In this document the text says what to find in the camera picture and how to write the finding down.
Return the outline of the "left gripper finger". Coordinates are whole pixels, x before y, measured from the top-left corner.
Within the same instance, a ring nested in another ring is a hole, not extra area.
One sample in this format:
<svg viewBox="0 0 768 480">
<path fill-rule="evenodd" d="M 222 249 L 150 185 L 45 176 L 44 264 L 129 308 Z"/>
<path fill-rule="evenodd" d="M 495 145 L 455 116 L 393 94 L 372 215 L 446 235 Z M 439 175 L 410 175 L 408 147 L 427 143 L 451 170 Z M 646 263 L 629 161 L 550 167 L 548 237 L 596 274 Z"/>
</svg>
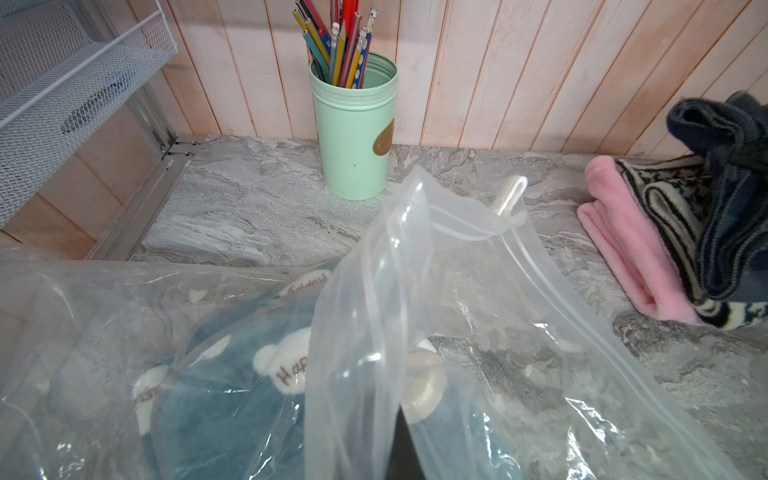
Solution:
<svg viewBox="0 0 768 480">
<path fill-rule="evenodd" d="M 398 411 L 386 480 L 425 480 L 402 409 Z"/>
</svg>

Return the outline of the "teal blanket with white clouds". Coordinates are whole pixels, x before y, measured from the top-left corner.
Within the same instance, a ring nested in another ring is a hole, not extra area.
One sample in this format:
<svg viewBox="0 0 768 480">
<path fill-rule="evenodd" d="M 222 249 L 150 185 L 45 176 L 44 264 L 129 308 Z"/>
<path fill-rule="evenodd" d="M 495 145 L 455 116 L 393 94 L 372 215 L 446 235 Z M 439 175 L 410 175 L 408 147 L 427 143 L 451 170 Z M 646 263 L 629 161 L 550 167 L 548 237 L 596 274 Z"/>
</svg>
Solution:
<svg viewBox="0 0 768 480">
<path fill-rule="evenodd" d="M 310 324 L 334 269 L 334 262 L 321 264 L 216 315 L 176 364 L 139 378 L 132 394 L 139 433 L 159 478 L 304 477 Z M 426 479 L 523 478 L 485 409 L 462 401 L 464 378 L 442 357 L 440 404 L 408 424 Z"/>
</svg>

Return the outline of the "clear plastic vacuum bag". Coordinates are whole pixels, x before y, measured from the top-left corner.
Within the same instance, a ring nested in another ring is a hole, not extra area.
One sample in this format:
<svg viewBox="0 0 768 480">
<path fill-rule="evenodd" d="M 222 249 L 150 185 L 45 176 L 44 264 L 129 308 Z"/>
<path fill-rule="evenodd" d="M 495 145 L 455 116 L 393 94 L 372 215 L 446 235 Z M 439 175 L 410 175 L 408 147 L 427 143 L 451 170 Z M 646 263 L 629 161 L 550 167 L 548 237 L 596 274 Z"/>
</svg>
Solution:
<svg viewBox="0 0 768 480">
<path fill-rule="evenodd" d="M 560 274 L 521 177 L 414 169 L 305 268 L 1 252 L 5 479 L 736 479 Z"/>
</svg>

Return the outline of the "pink fleece blanket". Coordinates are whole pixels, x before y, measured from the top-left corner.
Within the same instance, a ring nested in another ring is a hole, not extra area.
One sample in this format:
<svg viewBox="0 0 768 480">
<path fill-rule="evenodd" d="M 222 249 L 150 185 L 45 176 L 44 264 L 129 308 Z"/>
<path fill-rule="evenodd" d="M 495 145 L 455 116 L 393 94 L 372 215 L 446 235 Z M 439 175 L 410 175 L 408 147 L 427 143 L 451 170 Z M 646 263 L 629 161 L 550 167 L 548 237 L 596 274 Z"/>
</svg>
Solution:
<svg viewBox="0 0 768 480">
<path fill-rule="evenodd" d="M 585 179 L 594 200 L 578 207 L 578 219 L 635 309 L 655 320 L 701 325 L 670 255 L 616 161 L 592 159 Z"/>
</svg>

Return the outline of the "black white houndstooth knit blanket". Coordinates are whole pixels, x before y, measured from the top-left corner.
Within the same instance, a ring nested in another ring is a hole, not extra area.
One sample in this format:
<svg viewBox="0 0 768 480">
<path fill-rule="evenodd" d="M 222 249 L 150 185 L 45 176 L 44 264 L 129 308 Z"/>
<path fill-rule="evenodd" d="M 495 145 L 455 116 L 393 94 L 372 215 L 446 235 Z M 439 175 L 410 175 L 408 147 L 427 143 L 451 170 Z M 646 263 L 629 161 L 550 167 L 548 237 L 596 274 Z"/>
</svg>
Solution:
<svg viewBox="0 0 768 480">
<path fill-rule="evenodd" d="M 710 299 L 699 284 L 695 249 L 711 202 L 711 177 L 695 155 L 658 163 L 618 159 L 617 170 L 643 213 L 658 232 L 698 318 L 721 330 L 767 320 L 765 302 Z"/>
</svg>

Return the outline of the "dark blue blanket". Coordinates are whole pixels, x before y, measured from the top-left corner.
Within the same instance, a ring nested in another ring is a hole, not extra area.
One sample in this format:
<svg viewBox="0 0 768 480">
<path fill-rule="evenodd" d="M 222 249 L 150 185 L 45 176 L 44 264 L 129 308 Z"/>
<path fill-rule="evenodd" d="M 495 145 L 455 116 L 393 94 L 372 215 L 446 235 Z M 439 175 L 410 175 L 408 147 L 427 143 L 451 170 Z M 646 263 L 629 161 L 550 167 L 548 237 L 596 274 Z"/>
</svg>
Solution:
<svg viewBox="0 0 768 480">
<path fill-rule="evenodd" d="M 697 241 L 698 280 L 707 296 L 767 300 L 767 107 L 745 91 L 726 101 L 685 98 L 669 132 L 705 160 L 711 202 Z"/>
</svg>

